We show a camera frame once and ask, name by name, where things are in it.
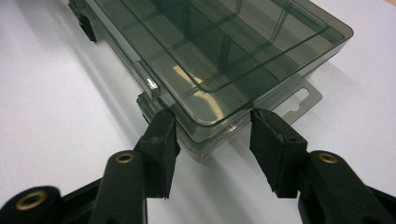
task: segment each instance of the white table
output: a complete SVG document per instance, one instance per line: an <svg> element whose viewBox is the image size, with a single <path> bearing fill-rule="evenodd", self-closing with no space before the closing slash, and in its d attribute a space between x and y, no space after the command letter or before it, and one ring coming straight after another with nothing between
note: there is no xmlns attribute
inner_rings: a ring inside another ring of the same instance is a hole
<svg viewBox="0 0 396 224"><path fill-rule="evenodd" d="M292 126L308 149L342 156L369 186L396 195L396 7L315 0L355 35L309 78L323 99ZM67 1L0 3L0 205L33 186L62 194L102 176L147 128L141 92L108 44L93 44ZM196 162L182 151L171 198L149 223L301 223L248 150L249 127Z"/></svg>

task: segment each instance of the transparent plastic box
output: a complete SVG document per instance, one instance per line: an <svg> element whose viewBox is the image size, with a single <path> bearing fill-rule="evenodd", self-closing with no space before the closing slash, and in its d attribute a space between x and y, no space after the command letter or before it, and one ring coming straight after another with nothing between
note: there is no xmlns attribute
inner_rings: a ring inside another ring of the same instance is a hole
<svg viewBox="0 0 396 224"><path fill-rule="evenodd" d="M309 95L293 123L320 99L304 78L353 31L307 0L71 0L143 89L146 117L177 115L180 142L196 159L249 123L253 106L274 109Z"/></svg>

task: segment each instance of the brass insert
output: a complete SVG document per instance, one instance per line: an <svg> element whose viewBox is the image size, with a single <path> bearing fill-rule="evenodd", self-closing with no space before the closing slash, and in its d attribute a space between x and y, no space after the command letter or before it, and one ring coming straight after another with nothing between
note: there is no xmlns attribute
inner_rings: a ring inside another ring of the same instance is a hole
<svg viewBox="0 0 396 224"><path fill-rule="evenodd" d="M47 199L47 192L44 190L34 191L23 196L17 202L17 209L21 211L29 210L42 204Z"/></svg>
<svg viewBox="0 0 396 224"><path fill-rule="evenodd" d="M338 159L334 157L334 155L331 155L329 153L320 153L318 155L319 159L321 161L327 162L327 163L337 163Z"/></svg>
<svg viewBox="0 0 396 224"><path fill-rule="evenodd" d="M116 161L118 163L128 163L134 159L134 155L131 153L123 153L120 154L117 158Z"/></svg>

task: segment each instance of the white surface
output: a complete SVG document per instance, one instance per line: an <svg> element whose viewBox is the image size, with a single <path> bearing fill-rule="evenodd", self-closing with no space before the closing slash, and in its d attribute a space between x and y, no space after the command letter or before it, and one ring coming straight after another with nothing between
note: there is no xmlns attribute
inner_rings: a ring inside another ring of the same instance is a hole
<svg viewBox="0 0 396 224"><path fill-rule="evenodd" d="M310 78L323 100L293 127L310 151L337 153L396 195L396 7L314 2L355 36ZM92 182L146 130L141 90L105 42L88 40L66 0L1 1L0 50L0 205L33 186L66 194ZM248 128L202 163L182 151L170 200L148 200L149 223L301 223L297 200L271 192Z"/></svg>

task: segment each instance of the mounting hole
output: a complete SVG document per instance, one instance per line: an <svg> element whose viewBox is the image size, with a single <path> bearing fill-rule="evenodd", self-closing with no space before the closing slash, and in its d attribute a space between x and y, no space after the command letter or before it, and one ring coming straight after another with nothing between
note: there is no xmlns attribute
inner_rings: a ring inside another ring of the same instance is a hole
<svg viewBox="0 0 396 224"><path fill-rule="evenodd" d="M319 159L321 161L327 162L327 163L337 163L338 159L334 157L334 155L329 154L329 153L320 153L318 155Z"/></svg>
<svg viewBox="0 0 396 224"><path fill-rule="evenodd" d="M47 199L47 193L44 190L34 191L26 194L17 202L17 209L21 211L29 210L42 204Z"/></svg>
<svg viewBox="0 0 396 224"><path fill-rule="evenodd" d="M277 113L281 118L289 112L295 112L300 108L301 102L309 96L309 90L301 88L291 97L278 105L273 112Z"/></svg>
<svg viewBox="0 0 396 224"><path fill-rule="evenodd" d="M123 153L120 154L117 158L116 161L118 163L128 163L134 159L134 155L131 153Z"/></svg>
<svg viewBox="0 0 396 224"><path fill-rule="evenodd" d="M365 224L381 224L378 220L375 219L375 217L372 217L370 215L364 215L361 217L361 221Z"/></svg>

